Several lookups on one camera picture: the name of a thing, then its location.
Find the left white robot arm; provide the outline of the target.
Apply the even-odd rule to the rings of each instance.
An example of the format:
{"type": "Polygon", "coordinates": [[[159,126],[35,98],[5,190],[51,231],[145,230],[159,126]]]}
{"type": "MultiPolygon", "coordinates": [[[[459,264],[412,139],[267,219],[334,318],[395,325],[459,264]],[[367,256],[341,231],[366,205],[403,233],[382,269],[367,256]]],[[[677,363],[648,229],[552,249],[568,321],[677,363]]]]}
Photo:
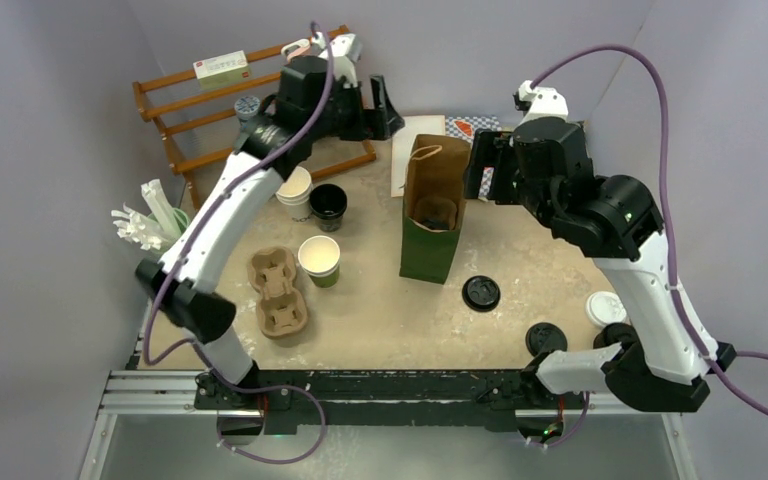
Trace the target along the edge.
{"type": "Polygon", "coordinates": [[[184,332],[223,378],[219,395],[232,408],[247,408],[258,395],[257,364],[232,329],[236,306],[216,291],[234,248],[315,142],[383,141],[404,125],[384,76],[371,76],[372,103],[365,105],[360,81],[349,75],[353,67],[345,58],[317,56],[286,64],[277,91],[243,123],[220,180],[186,231],[135,271],[151,300],[148,319],[163,313],[184,332]]]}

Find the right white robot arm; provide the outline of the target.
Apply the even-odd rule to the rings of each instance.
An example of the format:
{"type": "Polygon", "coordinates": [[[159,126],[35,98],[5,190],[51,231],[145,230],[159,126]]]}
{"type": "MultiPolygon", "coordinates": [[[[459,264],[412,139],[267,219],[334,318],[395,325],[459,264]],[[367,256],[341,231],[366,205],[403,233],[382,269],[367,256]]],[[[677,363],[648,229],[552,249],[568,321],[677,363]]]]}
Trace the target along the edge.
{"type": "Polygon", "coordinates": [[[602,272],[624,306],[634,336],[588,351],[541,352],[524,368],[521,392],[536,407],[559,394],[609,392],[642,412],[692,413],[710,393],[706,376],[735,359],[714,340],[690,302],[673,303],[670,243],[650,190],[628,175],[595,173],[581,125],[557,117],[511,132],[478,130],[464,194],[520,205],[556,239],[577,247],[602,272]]]}

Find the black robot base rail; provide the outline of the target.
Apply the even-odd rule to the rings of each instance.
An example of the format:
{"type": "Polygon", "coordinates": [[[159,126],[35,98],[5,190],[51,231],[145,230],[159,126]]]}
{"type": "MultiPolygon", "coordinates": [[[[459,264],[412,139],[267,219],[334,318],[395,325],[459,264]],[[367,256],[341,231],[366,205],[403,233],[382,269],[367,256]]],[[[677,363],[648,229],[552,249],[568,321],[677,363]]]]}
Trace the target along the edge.
{"type": "Polygon", "coordinates": [[[194,406],[265,416],[268,434],[302,425],[482,427],[540,435],[562,413],[584,405],[580,394],[541,393],[518,369],[262,370],[258,392],[242,393],[211,373],[196,378],[194,406]]]}

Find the green paper bag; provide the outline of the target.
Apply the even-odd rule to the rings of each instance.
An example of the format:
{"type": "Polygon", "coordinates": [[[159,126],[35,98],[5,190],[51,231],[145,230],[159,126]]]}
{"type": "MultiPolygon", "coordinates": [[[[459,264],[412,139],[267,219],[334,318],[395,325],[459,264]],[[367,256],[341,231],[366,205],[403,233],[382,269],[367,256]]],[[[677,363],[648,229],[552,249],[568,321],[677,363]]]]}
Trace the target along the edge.
{"type": "Polygon", "coordinates": [[[456,137],[416,136],[402,200],[400,276],[437,284],[446,282],[465,216],[463,174],[470,151],[470,143],[456,137]],[[417,201],[429,195],[448,198],[457,205],[454,230],[429,231],[412,219],[417,201]]]}

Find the brown pulp cup carrier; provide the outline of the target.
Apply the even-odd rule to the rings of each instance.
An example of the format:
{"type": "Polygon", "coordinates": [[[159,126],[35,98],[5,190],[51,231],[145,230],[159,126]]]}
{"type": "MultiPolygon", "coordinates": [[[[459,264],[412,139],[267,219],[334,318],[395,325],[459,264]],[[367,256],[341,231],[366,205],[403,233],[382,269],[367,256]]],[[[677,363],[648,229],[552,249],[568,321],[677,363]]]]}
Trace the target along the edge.
{"type": "Polygon", "coordinates": [[[452,200],[429,195],[417,201],[412,219],[418,224],[426,216],[447,218],[454,230],[457,225],[457,212],[457,205],[452,200]]]}

